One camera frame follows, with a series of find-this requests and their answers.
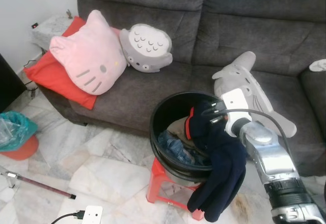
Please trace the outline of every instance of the black bucket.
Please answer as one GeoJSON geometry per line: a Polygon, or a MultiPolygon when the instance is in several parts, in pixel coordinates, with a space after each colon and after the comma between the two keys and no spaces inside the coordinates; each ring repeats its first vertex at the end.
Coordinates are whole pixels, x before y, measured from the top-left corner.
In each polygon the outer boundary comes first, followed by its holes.
{"type": "Polygon", "coordinates": [[[218,99],[213,95],[200,92],[171,95],[156,106],[150,121],[150,142],[157,160],[172,175],[191,182],[206,181],[212,166],[189,165],[172,158],[161,148],[157,138],[171,123],[189,116],[190,109],[203,100],[216,102],[218,99]]]}

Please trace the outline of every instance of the teal plastic bag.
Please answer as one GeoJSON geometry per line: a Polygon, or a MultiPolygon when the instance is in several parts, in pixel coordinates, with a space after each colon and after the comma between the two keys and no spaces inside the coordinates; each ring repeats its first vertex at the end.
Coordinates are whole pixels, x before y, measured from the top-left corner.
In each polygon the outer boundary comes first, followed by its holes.
{"type": "Polygon", "coordinates": [[[0,114],[0,152],[18,150],[36,132],[37,125],[24,115],[9,111],[0,114]]]}

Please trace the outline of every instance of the clothing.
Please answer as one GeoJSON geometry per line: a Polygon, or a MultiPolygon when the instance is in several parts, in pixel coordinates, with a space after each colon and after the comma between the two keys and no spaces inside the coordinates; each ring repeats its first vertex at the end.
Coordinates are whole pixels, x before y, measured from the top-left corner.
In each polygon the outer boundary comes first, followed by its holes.
{"type": "Polygon", "coordinates": [[[188,132],[197,147],[206,148],[213,170],[207,182],[194,191],[187,207],[190,212],[196,209],[204,211],[205,219],[215,222],[242,185],[246,175],[247,152],[238,138],[224,131],[225,121],[210,125],[211,118],[201,116],[208,105],[208,102],[204,102],[192,109],[188,132]]]}
{"type": "Polygon", "coordinates": [[[171,123],[170,126],[168,126],[167,130],[172,135],[177,136],[182,142],[185,147],[195,149],[198,153],[201,155],[208,157],[208,155],[203,152],[202,150],[199,150],[192,139],[187,139],[184,133],[184,123],[186,121],[187,117],[181,118],[173,123],[171,123]]]}
{"type": "Polygon", "coordinates": [[[326,59],[314,61],[309,69],[313,72],[326,71],[326,59]]]}
{"type": "Polygon", "coordinates": [[[180,162],[191,165],[209,164],[207,158],[201,156],[194,149],[185,148],[182,141],[171,135],[167,130],[160,133],[158,143],[171,157],[177,158],[180,162]]]}

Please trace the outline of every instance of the white wall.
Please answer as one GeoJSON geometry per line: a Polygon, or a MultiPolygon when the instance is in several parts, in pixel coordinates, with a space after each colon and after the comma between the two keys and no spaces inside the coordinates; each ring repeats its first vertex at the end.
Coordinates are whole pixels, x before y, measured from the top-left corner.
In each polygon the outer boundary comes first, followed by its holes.
{"type": "Polygon", "coordinates": [[[31,43],[31,25],[67,9],[78,15],[77,0],[0,0],[0,53],[16,73],[41,52],[31,43]]]}

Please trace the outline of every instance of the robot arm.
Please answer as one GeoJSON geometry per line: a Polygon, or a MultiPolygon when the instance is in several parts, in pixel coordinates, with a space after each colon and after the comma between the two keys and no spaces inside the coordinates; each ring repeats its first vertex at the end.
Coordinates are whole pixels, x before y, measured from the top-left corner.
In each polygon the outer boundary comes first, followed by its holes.
{"type": "Polygon", "coordinates": [[[221,96],[223,101],[213,104],[216,115],[221,107],[237,110],[228,113],[225,131],[240,138],[253,159],[261,183],[269,196],[275,224],[326,224],[318,207],[305,190],[288,152],[279,144],[277,134],[257,122],[252,122],[246,99],[241,89],[221,96]]]}

